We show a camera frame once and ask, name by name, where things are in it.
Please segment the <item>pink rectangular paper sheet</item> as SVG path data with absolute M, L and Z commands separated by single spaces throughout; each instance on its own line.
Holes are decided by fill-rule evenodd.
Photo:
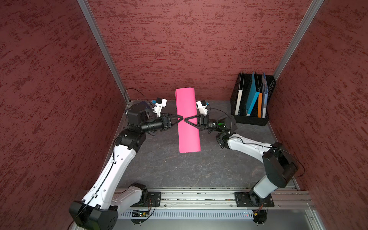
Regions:
M 197 115 L 194 88 L 180 88 L 175 91 L 177 115 L 188 118 Z M 200 152 L 199 130 L 186 123 L 178 123 L 179 153 Z

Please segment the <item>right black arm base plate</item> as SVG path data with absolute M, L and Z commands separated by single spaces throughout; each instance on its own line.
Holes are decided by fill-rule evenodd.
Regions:
M 255 192 L 235 192 L 235 201 L 238 208 L 274 208 L 271 194 L 266 198 L 259 197 Z

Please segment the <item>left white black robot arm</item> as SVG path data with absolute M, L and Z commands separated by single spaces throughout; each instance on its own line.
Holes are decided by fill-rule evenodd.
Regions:
M 81 201 L 74 201 L 69 213 L 73 223 L 86 230 L 111 230 L 118 215 L 134 205 L 152 208 L 155 201 L 148 189 L 140 183 L 131 184 L 117 198 L 116 188 L 139 149 L 146 135 L 166 131 L 183 120 L 182 116 L 160 113 L 158 107 L 150 108 L 146 102 L 133 104 L 126 111 L 128 125 L 114 140 L 109 162 L 99 178 Z

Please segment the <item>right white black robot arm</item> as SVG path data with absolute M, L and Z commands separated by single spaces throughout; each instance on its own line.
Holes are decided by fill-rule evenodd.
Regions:
M 265 176 L 249 192 L 254 203 L 261 203 L 275 190 L 285 188 L 299 170 L 296 159 L 280 142 L 261 143 L 237 134 L 233 116 L 215 120 L 208 115 L 197 115 L 184 121 L 200 131 L 218 132 L 216 139 L 221 148 L 244 153 L 264 165 Z

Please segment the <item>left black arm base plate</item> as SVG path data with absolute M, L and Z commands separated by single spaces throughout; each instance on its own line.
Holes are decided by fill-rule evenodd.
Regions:
M 153 207 L 159 207 L 161 204 L 161 192 L 146 192 L 143 194 L 143 199 L 138 202 L 135 206 L 136 207 L 146 207 L 149 208 L 151 206 Z

